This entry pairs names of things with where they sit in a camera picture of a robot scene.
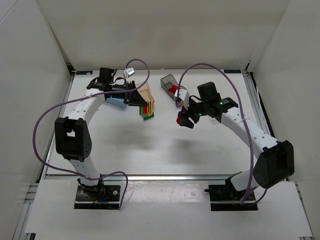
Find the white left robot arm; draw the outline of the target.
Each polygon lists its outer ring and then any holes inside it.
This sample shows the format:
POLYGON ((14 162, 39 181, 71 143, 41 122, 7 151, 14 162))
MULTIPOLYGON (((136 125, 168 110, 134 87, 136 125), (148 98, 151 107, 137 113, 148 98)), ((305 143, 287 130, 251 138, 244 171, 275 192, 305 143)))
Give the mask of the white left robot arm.
POLYGON ((106 99, 116 97, 129 106, 146 107, 147 102, 136 90, 135 82, 128 78, 135 74, 134 68, 126 68, 123 73, 124 84, 115 84, 116 71, 102 67, 99 76, 90 81, 84 94, 85 99, 65 117, 58 117, 54 123, 56 152, 68 160, 80 174, 79 184, 85 191, 100 194, 102 176, 90 157, 92 140, 88 125, 99 107, 106 99))

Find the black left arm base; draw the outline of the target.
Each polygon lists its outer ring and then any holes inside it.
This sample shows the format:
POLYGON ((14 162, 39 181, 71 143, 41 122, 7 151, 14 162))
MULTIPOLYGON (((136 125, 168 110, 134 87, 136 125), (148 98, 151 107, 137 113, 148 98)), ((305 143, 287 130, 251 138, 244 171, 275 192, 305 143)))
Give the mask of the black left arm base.
POLYGON ((118 210, 120 207, 120 184, 100 183, 99 188, 78 183, 74 209, 118 210))

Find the red round lego piece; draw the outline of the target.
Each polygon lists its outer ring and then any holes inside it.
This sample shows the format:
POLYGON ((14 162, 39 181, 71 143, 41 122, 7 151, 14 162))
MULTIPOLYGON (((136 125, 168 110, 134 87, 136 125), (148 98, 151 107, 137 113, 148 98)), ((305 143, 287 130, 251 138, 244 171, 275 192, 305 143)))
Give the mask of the red round lego piece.
POLYGON ((176 122, 178 125, 183 126, 184 124, 184 119, 181 118, 180 116, 177 117, 176 122))

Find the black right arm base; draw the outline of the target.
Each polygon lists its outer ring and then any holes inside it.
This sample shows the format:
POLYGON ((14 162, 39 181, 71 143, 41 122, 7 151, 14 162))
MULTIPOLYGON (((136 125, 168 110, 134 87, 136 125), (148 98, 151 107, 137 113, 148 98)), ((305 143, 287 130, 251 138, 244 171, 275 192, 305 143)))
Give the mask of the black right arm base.
POLYGON ((256 197, 253 191, 247 196, 243 204, 240 204, 240 200, 245 195, 246 190, 236 191, 233 194, 228 191, 225 185, 209 185, 204 192, 209 194, 210 210, 212 212, 258 210, 257 204, 254 204, 256 197))

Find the red arched lego brick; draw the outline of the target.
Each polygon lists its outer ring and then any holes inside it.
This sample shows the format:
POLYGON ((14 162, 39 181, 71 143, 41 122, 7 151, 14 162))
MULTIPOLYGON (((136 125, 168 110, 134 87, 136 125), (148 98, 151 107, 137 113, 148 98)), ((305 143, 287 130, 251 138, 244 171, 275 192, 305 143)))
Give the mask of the red arched lego brick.
POLYGON ((177 85, 172 85, 172 86, 168 89, 168 91, 174 95, 174 94, 176 93, 177 89, 178 89, 178 86, 177 86, 177 85))

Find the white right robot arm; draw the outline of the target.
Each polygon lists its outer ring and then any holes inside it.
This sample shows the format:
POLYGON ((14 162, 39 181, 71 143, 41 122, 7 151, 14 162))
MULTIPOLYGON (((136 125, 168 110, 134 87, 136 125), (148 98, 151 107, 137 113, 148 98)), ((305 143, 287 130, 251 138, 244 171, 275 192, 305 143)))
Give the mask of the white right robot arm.
POLYGON ((186 89, 175 91, 174 97, 182 102, 177 124, 192 129, 200 117, 209 116, 234 132, 250 149, 249 170, 225 181, 231 195, 257 187, 267 190, 294 174, 294 147, 288 140, 277 140, 243 116, 240 105, 230 97, 221 98, 213 82, 197 89, 199 97, 192 97, 186 89))

